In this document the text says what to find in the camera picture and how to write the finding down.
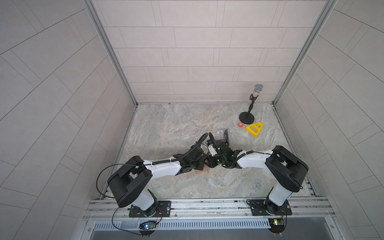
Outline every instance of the marble floor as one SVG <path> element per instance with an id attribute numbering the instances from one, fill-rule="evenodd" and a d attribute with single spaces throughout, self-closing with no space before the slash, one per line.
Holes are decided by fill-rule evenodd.
<path id="1" fill-rule="evenodd" d="M 228 128 L 232 150 L 264 151 L 288 143 L 269 103 L 255 104 L 255 122 L 264 124 L 255 138 L 240 128 L 238 115 L 247 104 L 144 104 L 139 105 L 128 134 L 120 163 L 132 156 L 159 160 L 189 150 L 205 132 L 213 134 Z M 266 197 L 276 180 L 268 169 L 226 169 L 217 166 L 209 172 L 195 170 L 150 181 L 147 188 L 157 198 Z M 308 188 L 292 196 L 309 196 Z"/>

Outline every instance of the side wall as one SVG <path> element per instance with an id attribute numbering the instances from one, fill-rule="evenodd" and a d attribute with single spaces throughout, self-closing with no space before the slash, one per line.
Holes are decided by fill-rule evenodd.
<path id="1" fill-rule="evenodd" d="M 93 4 L 138 102 L 271 102 L 325 1 Z"/>
<path id="2" fill-rule="evenodd" d="M 384 2 L 339 0 L 277 103 L 349 239 L 384 239 Z"/>
<path id="3" fill-rule="evenodd" d="M 0 1 L 0 238 L 69 239 L 133 109 L 81 0 Z"/>

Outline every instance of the robotic arm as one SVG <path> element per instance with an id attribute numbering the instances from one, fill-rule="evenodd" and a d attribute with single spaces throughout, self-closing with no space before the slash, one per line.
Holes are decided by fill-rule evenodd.
<path id="1" fill-rule="evenodd" d="M 142 160 L 139 156 L 129 159 L 126 165 L 118 169 L 108 179 L 108 186 L 119 207 L 134 205 L 145 216 L 156 212 L 158 202 L 150 191 L 143 191 L 150 179 L 167 175 L 178 175 L 192 169 L 202 170 L 204 164 L 216 167 L 221 164 L 226 168 L 259 167 L 269 169 L 277 179 L 264 201 L 265 210 L 272 215 L 279 215 L 286 199 L 301 189 L 308 172 L 308 166 L 282 146 L 264 152 L 235 150 L 229 148 L 224 140 L 215 141 L 212 134 L 207 141 L 207 154 L 200 145 L 208 134 L 204 134 L 185 154 L 176 154 L 159 161 Z"/>

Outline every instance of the yellow plastic piece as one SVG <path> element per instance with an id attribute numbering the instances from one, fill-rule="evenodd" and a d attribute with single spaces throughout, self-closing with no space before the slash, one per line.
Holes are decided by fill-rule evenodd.
<path id="1" fill-rule="evenodd" d="M 252 133 L 252 135 L 257 137 L 257 135 L 259 135 L 260 130 L 263 128 L 263 126 L 264 124 L 262 124 L 261 122 L 257 122 L 255 124 L 247 126 L 246 129 L 248 130 L 248 132 Z"/>

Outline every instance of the black mounting plate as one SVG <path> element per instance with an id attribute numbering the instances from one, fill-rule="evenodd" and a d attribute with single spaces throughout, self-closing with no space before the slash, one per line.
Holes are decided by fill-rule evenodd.
<path id="1" fill-rule="evenodd" d="M 156 209 L 156 212 L 152 217 L 157 217 L 157 214 L 163 217 L 169 217 L 170 216 L 170 201 L 159 201 L 158 202 L 158 208 L 160 208 L 161 212 L 159 212 L 158 209 Z M 141 209 L 134 209 L 133 205 L 131 205 L 131 208 L 129 210 L 129 217 L 147 217 L 144 215 L 144 212 Z"/>
<path id="2" fill-rule="evenodd" d="M 259 206 L 259 208 L 253 208 L 251 207 L 252 216 L 275 216 L 269 214 L 264 209 L 264 199 L 251 199 L 250 202 L 256 206 Z M 286 212 L 287 215 L 292 215 L 292 210 L 288 204 L 288 200 L 285 200 L 281 208 Z"/>

